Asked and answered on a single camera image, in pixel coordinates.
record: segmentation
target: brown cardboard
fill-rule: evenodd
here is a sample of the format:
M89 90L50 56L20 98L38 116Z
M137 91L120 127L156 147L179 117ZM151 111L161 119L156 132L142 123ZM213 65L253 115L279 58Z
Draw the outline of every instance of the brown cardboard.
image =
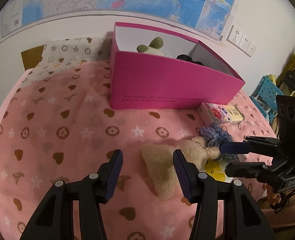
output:
M21 52L23 66L25 70L34 68L42 60L44 45Z

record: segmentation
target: beige plush toy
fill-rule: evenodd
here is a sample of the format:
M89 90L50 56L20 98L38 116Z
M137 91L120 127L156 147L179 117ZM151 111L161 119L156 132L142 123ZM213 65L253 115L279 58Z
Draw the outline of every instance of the beige plush toy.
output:
M220 156L218 147L206 147L203 137L194 137L191 140L182 140L175 147L170 145L144 144L141 148L142 157L153 181L157 195L163 199L173 196L178 179L173 166L173 152L181 149L186 160L194 163L200 170L207 159L216 159Z

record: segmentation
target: screw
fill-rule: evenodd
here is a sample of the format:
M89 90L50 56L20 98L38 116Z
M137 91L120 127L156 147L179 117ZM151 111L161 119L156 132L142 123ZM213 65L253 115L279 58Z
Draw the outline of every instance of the screw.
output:
M90 179L97 179L98 178L98 174L97 173L91 173L90 175L89 175L89 178Z
M63 181L62 180L58 180L55 182L55 184L57 187L61 187L63 185Z
M242 185L242 181L240 181L240 180L238 180L238 179L233 180L233 183L234 183L234 185L236 185L236 186L241 186L241 185Z
M204 173L204 172L200 172L200 173L199 173L199 178L200 178L200 179L206 179L206 178L207 178L207 174Z

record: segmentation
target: map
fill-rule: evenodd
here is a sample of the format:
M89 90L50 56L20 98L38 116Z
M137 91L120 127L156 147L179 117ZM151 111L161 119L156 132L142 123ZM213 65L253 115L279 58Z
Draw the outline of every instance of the map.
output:
M144 13L194 28L218 41L234 0L9 0L2 14L2 38L31 24L77 11Z

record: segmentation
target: pink bedsheet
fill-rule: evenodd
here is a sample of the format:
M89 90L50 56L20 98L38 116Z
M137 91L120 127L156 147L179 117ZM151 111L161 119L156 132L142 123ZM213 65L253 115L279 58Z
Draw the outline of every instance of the pink bedsheet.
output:
M57 179L81 180L121 149L124 165L114 197L101 205L108 239L188 239L196 205L175 196L160 201L140 155L143 143L175 144L198 135L203 122L196 110L110 109L108 62L91 62L52 73L18 89L0 122L0 232L18 240L35 208ZM245 115L240 125L226 126L234 141L246 135L275 136L267 121L242 91L232 100ZM270 158L249 154L246 161ZM243 180L255 199L265 190ZM223 228L219 203L217 235ZM80 238L78 213L75 236Z

